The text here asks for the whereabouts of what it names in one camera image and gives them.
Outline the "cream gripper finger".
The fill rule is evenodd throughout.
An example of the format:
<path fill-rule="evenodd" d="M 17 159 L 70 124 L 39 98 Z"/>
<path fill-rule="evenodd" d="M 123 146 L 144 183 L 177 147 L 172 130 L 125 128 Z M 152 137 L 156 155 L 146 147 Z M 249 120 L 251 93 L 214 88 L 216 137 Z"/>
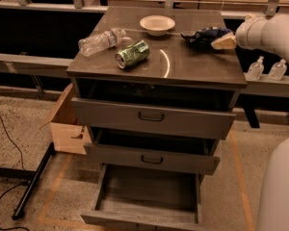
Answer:
<path fill-rule="evenodd" d="M 237 46 L 236 38 L 233 33 L 228 33 L 221 38 L 217 38 L 211 43 L 215 50 L 235 49 Z"/>

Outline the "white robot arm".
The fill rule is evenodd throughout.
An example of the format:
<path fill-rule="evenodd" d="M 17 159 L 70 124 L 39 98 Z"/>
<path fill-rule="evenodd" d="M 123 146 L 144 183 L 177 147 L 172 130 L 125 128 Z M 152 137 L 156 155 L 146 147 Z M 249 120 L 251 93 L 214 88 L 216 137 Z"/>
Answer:
<path fill-rule="evenodd" d="M 235 33 L 213 40 L 215 49 L 261 49 L 289 64 L 289 15 L 249 14 Z M 256 231 L 289 231 L 289 138 L 273 151 L 263 178 Z"/>

